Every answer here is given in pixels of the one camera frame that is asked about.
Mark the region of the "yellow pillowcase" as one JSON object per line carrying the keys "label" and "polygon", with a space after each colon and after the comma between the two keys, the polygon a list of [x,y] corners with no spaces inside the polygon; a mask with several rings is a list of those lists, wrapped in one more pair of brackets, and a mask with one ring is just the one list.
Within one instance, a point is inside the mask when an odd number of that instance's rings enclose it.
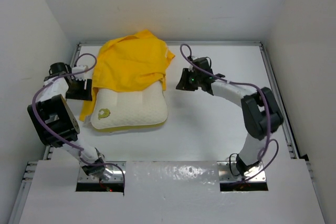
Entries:
{"label": "yellow pillowcase", "polygon": [[166,70],[175,54],[166,42],[145,29],[105,43],[99,50],[92,75],[92,101],[83,103],[79,120],[91,115],[100,89],[142,91],[160,81],[166,90]]}

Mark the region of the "cream quilted pillow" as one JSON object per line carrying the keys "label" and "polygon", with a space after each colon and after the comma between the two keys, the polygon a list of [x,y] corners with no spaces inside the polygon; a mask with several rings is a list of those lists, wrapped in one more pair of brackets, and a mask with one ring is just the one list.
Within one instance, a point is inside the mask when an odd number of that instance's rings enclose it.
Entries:
{"label": "cream quilted pillow", "polygon": [[157,81],[142,91],[99,89],[93,111],[83,121],[96,131],[116,132],[159,127],[168,115],[162,84]]}

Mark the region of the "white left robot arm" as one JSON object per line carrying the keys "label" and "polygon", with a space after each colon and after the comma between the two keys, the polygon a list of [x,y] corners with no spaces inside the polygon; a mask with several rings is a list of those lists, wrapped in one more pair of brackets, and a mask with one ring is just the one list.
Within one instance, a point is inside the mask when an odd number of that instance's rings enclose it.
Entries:
{"label": "white left robot arm", "polygon": [[44,145],[66,151],[79,162],[87,176],[102,179],[106,170],[104,156],[83,139],[67,104],[68,99],[92,99],[90,70],[86,65],[52,64],[27,111]]}

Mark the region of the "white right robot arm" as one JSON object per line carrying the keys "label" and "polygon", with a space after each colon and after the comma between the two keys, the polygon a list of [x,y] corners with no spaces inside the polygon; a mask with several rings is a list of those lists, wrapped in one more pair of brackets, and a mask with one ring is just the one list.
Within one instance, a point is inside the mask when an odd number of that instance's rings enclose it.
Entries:
{"label": "white right robot arm", "polygon": [[235,83],[224,80],[224,75],[213,74],[207,57],[188,56],[190,67],[184,68],[177,90],[202,91],[223,98],[242,110],[247,136],[244,146],[236,156],[238,174],[244,174],[257,166],[270,143],[271,134],[283,124],[283,114],[269,88],[255,87],[256,92],[244,88],[250,83]]}

